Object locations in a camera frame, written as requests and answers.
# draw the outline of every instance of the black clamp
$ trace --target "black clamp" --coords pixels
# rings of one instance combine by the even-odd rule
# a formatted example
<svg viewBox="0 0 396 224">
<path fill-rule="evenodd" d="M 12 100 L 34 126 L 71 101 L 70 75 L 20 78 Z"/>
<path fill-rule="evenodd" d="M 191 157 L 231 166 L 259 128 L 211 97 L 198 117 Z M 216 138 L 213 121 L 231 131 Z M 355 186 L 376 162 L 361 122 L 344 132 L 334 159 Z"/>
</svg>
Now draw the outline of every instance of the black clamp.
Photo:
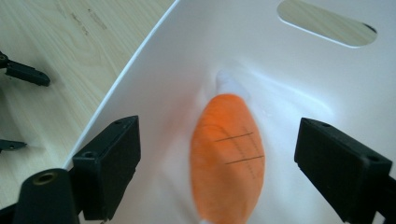
<svg viewBox="0 0 396 224">
<path fill-rule="evenodd" d="M 0 210 L 2 224 L 78 224 L 113 218 L 140 162 L 138 117 L 108 125 L 73 157 L 70 171 L 49 169 L 27 178 L 16 204 Z"/>
<path fill-rule="evenodd" d="M 0 51 L 0 69 L 1 68 L 7 69 L 7 76 L 28 81 L 38 86 L 48 87 L 50 85 L 50 78 L 47 75 L 35 70 L 33 67 L 11 61 L 6 54 Z M 23 142 L 0 139 L 0 152 L 2 150 L 17 150 L 25 146 L 26 144 Z"/>
<path fill-rule="evenodd" d="M 8 56 L 0 51 L 0 68 L 6 68 L 6 75 L 24 81 L 34 83 L 38 86 L 49 86 L 50 78 L 44 73 L 35 70 L 22 63 L 11 61 Z"/>
<path fill-rule="evenodd" d="M 301 119 L 294 160 L 344 222 L 372 223 L 378 211 L 396 223 L 389 159 L 327 123 Z"/>
</svg>

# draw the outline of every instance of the orange object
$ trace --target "orange object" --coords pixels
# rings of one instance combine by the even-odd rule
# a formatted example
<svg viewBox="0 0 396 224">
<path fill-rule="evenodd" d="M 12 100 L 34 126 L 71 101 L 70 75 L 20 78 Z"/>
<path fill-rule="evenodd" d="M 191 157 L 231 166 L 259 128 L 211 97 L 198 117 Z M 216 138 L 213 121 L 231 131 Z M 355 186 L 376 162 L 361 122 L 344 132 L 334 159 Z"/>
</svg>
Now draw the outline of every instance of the orange object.
<svg viewBox="0 0 396 224">
<path fill-rule="evenodd" d="M 239 96 L 213 98 L 191 139 L 191 185 L 201 219 L 248 221 L 262 191 L 264 151 L 259 129 Z"/>
</svg>

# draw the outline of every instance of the wooden table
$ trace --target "wooden table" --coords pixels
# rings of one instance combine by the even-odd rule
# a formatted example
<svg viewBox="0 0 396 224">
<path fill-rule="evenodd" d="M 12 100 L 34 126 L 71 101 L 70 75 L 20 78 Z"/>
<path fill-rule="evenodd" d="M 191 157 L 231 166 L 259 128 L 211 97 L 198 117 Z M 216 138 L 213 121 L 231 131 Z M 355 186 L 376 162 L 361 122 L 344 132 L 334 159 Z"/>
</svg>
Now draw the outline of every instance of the wooden table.
<svg viewBox="0 0 396 224">
<path fill-rule="evenodd" d="M 0 154 L 0 208 L 25 178 L 62 167 L 97 106 L 174 0 L 2 1 L 0 50 L 46 73 L 40 87 L 0 70 L 0 139 L 28 147 Z"/>
</svg>

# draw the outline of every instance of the slot hole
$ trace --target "slot hole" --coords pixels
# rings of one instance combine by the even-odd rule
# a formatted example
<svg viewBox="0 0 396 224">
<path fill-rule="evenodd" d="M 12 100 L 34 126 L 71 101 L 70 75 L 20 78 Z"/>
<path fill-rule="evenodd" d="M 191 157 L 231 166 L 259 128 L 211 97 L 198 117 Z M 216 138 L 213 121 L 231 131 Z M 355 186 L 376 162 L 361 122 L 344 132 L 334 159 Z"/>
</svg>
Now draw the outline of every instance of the slot hole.
<svg viewBox="0 0 396 224">
<path fill-rule="evenodd" d="M 367 23 L 298 0 L 283 1 L 277 14 L 288 25 L 351 48 L 371 44 L 377 36 Z"/>
<path fill-rule="evenodd" d="M 84 152 L 84 153 L 82 154 L 82 156 L 85 157 L 85 158 L 94 158 L 95 155 L 96 155 L 96 154 L 95 154 L 94 152 L 91 152 L 91 151 Z"/>
</svg>

